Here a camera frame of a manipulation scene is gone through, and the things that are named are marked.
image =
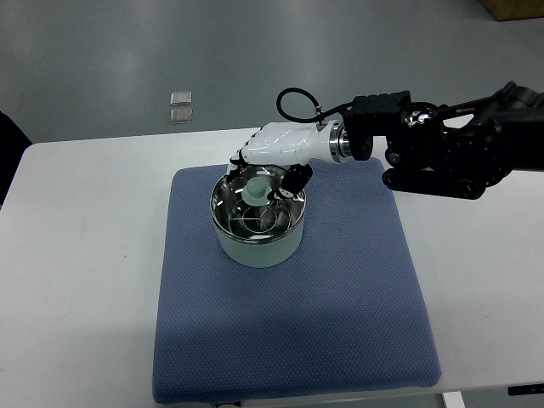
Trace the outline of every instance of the light green pot exterior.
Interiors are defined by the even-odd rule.
[[[266,244],[245,244],[235,241],[224,234],[215,225],[219,242],[223,250],[238,264],[252,268],[267,268],[288,259],[298,248],[303,239],[304,216],[298,224],[280,240]]]

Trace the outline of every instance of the black cable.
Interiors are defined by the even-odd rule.
[[[323,119],[326,119],[330,115],[334,115],[335,113],[338,113],[340,111],[344,111],[344,110],[346,110],[346,109],[348,109],[348,108],[350,108],[351,106],[354,105],[353,102],[349,102],[347,104],[342,104],[342,105],[339,105],[339,106],[337,106],[335,108],[327,110],[326,112],[323,112],[320,115],[316,115],[314,117],[304,119],[302,117],[295,117],[295,116],[288,115],[283,110],[283,108],[281,107],[281,100],[287,94],[301,94],[301,95],[304,95],[306,98],[308,98],[312,102],[312,104],[314,104],[315,108],[318,107],[320,104],[317,102],[317,99],[314,97],[314,95],[312,95],[308,91],[305,91],[304,89],[301,89],[301,88],[287,88],[287,89],[284,89],[283,91],[281,91],[280,94],[278,95],[278,98],[275,100],[275,107],[278,109],[278,112],[280,112],[280,115],[282,115],[288,121],[296,122],[296,123],[314,123],[314,122],[322,121]]]

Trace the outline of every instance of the cardboard box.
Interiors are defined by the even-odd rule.
[[[544,0],[480,0],[497,21],[544,17]]]

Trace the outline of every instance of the white table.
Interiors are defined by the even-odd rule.
[[[255,130],[35,144],[25,153],[0,210],[0,406],[155,406],[172,177],[226,163]],[[374,155],[384,151],[377,138]],[[439,384],[246,406],[544,383],[544,173],[514,172],[477,201],[394,197]]]

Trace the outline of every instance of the gray floor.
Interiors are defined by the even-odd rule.
[[[451,105],[508,80],[544,91],[543,32],[544,19],[497,23],[478,0],[2,0],[0,111],[37,143],[257,127],[281,119],[289,86],[325,108],[404,89]],[[193,92],[191,124],[169,124],[176,90]],[[286,107],[311,114],[304,99]],[[464,395],[469,408],[544,405],[505,388]]]

